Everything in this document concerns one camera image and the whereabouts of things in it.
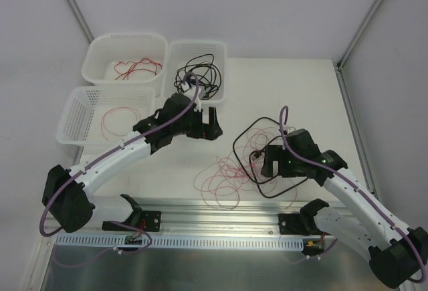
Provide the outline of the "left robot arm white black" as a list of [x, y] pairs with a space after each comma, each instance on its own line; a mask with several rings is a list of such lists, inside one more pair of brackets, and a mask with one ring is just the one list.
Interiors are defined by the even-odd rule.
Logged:
[[42, 203], [45, 207], [39, 230], [43, 236], [47, 215], [58, 222], [59, 229], [74, 233], [90, 222], [101, 222], [102, 229], [141, 231], [148, 226], [141, 206], [127, 194], [116, 197], [97, 196], [96, 192], [118, 173], [171, 144], [175, 136], [215, 140], [223, 134], [217, 110], [209, 108], [203, 122], [203, 109], [195, 97], [173, 94], [164, 106], [138, 121], [113, 148], [93, 161], [69, 169], [56, 165], [49, 170]]

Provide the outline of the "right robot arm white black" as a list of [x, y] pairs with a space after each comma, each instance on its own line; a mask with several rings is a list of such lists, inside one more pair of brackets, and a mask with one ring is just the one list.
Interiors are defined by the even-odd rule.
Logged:
[[331, 204], [315, 199], [299, 213], [280, 215], [280, 229], [298, 235], [325, 232], [364, 258], [373, 274], [395, 289], [406, 281], [427, 279], [427, 232], [411, 228], [393, 215], [358, 182], [347, 163], [334, 151], [321, 152], [310, 133], [295, 130], [286, 144], [267, 145], [261, 174], [270, 177], [273, 163], [283, 178], [306, 177], [333, 194], [352, 214], [341, 216]]

